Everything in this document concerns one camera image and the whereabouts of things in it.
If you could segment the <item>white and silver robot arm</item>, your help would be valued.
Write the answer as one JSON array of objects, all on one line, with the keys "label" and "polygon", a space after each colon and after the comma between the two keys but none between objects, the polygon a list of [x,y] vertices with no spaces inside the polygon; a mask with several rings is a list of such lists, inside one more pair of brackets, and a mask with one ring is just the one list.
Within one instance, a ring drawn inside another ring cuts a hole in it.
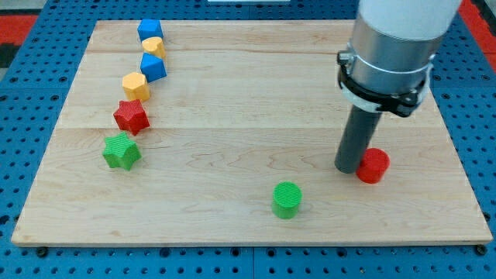
[{"label": "white and silver robot arm", "polygon": [[461,0],[360,0],[338,53],[344,96],[370,113],[410,116],[428,92],[436,51]]}]

